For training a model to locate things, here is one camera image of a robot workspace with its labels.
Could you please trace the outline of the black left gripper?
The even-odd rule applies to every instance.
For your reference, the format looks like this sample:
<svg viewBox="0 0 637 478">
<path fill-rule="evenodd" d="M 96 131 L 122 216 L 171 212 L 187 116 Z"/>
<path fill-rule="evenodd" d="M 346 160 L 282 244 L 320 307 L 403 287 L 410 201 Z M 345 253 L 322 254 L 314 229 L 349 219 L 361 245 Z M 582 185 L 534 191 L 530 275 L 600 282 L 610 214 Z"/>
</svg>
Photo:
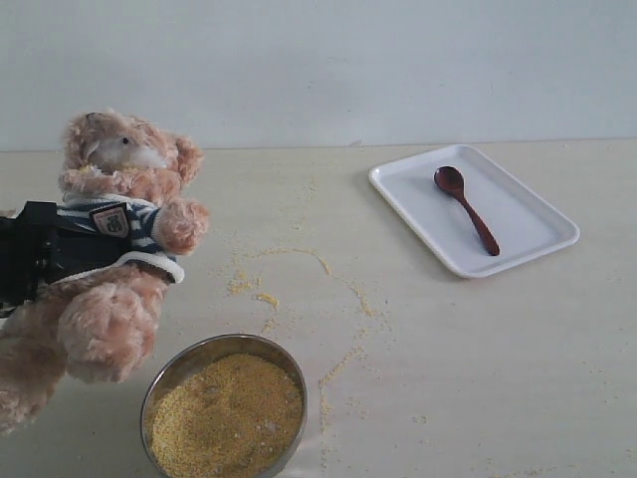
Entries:
<svg viewBox="0 0 637 478">
<path fill-rule="evenodd" d="M 1 217 L 1 318 L 53 284 L 115 263 L 132 250 L 128 237 L 105 235 L 58 218 L 57 204 L 28 201 L 15 217 Z"/>
</svg>

